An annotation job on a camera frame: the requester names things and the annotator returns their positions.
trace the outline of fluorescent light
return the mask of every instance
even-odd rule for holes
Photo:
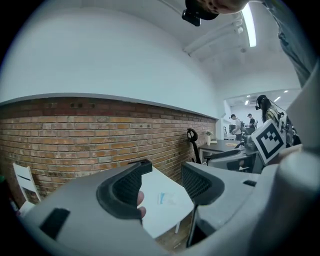
[[[256,30],[249,3],[247,3],[247,5],[243,8],[242,15],[244,18],[246,30],[248,32],[250,47],[255,47],[257,45]]]

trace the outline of white ceiling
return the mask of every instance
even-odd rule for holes
[[[288,92],[284,92],[283,90],[265,91],[251,94],[250,97],[247,97],[248,95],[241,95],[239,97],[228,98],[226,99],[226,102],[230,107],[242,107],[245,106],[245,102],[249,100],[249,104],[247,106],[252,107],[256,105],[256,100],[260,95],[265,95],[271,101],[274,101],[277,97],[281,96],[281,98],[276,101],[276,104],[286,106],[291,104],[300,92],[300,89],[290,89]]]
[[[259,69],[279,69],[270,63],[279,63],[279,56],[287,58],[280,47],[273,17],[261,3],[252,2],[249,6],[257,42],[252,48],[249,47],[246,24],[244,20],[241,22],[241,13],[202,20],[201,26],[195,27],[181,18],[186,8],[185,0],[55,0],[50,9],[106,8],[146,20],[175,37],[181,48],[198,59],[217,82],[230,79],[230,74],[237,71],[243,76]],[[243,28],[240,34],[237,33],[239,25]]]

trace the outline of desk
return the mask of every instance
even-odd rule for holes
[[[138,207],[146,208],[142,225],[152,238],[157,238],[174,226],[177,233],[180,221],[194,209],[186,190],[154,167],[152,172],[142,175],[140,190],[144,193],[144,200]],[[158,204],[161,192],[174,193],[176,204]]]
[[[199,156],[201,163],[204,163],[204,152],[209,153],[210,155],[233,150],[236,145],[240,144],[240,140],[224,140],[224,139],[217,139],[217,144],[204,144],[199,147]]]

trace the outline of finger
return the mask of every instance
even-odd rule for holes
[[[138,210],[141,211],[141,218],[143,218],[143,217],[146,215],[146,213],[147,213],[146,208],[144,208],[143,206],[140,207],[140,208],[138,208]]]
[[[145,198],[145,194],[142,191],[139,191],[137,198],[137,205],[140,205]]]

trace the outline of long black hair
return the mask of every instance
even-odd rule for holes
[[[267,121],[267,110],[271,108],[271,102],[265,95],[260,95],[256,102],[262,110],[262,122]]]

